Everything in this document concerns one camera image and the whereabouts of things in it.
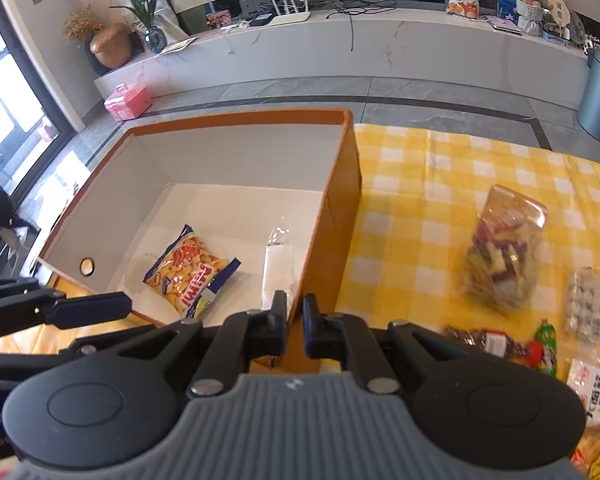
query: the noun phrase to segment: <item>yellow checkered tablecloth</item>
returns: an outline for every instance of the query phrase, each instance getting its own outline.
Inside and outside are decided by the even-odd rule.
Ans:
[[[439,330],[504,330],[520,342],[543,318],[558,333],[558,373],[576,356],[562,331],[564,282],[600,269],[600,164],[463,134],[357,124],[363,192],[337,310],[385,328],[405,319]],[[493,184],[546,205],[538,286],[504,315],[461,291],[462,260]]]

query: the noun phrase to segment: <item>red box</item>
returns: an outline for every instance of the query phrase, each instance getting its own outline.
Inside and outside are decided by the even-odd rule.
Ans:
[[[116,86],[116,91],[104,103],[104,107],[117,121],[137,119],[151,106],[152,101],[146,86],[135,83],[131,86]]]

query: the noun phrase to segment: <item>green bottle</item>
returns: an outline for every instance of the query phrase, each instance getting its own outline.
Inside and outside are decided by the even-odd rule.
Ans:
[[[542,345],[542,360],[538,363],[538,370],[546,375],[555,377],[558,369],[558,361],[555,356],[555,328],[549,324],[546,319],[543,319],[536,330],[534,340]]]

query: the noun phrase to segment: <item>sliding glass door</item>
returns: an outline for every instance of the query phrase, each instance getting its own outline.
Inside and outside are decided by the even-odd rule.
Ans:
[[[0,1],[0,187],[15,206],[74,133]]]

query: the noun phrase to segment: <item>clay pot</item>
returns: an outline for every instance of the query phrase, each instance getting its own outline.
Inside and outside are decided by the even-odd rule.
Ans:
[[[90,50],[104,66],[120,68],[131,59],[131,39],[124,23],[113,23],[96,34]]]

